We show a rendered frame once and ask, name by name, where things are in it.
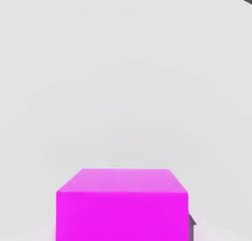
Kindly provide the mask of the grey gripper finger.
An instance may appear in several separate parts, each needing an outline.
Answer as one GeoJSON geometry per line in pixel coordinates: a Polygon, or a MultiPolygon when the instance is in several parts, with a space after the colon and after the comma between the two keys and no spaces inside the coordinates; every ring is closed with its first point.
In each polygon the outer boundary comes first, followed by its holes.
{"type": "Polygon", "coordinates": [[[189,241],[212,241],[210,224],[189,214],[189,241]]]}

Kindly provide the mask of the small magenta cube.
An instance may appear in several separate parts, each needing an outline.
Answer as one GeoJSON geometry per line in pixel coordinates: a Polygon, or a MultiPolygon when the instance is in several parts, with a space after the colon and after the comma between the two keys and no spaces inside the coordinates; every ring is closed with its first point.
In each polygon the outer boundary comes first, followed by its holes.
{"type": "Polygon", "coordinates": [[[56,193],[55,241],[189,241],[189,195],[166,169],[82,169],[56,193]]]}

